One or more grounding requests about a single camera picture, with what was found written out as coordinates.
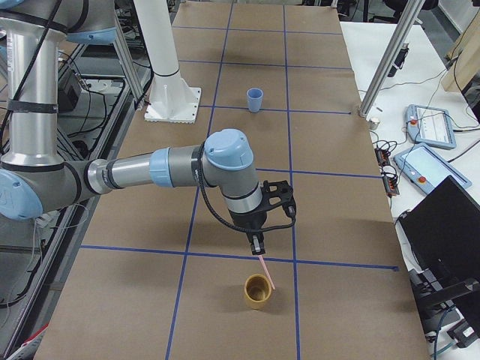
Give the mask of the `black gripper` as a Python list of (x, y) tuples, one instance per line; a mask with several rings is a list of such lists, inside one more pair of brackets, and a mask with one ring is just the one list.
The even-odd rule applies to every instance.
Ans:
[(250, 250), (253, 255), (265, 254), (265, 245), (263, 233), (260, 231), (267, 220), (265, 211), (249, 211), (247, 213), (237, 213), (229, 211), (233, 224), (242, 229), (254, 230), (252, 236), (249, 236)]

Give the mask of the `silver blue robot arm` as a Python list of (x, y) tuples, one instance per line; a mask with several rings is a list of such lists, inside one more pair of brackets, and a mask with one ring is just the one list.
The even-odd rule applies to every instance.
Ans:
[(162, 148), (116, 160), (64, 160), (57, 152), (58, 50), (62, 41), (111, 44), (112, 1), (3, 1), (7, 36), (7, 117), (10, 147), (1, 156), (1, 213), (36, 218), (116, 189), (220, 188), (229, 228), (245, 233), (253, 254), (264, 253), (266, 187), (244, 133), (226, 129), (203, 144)]

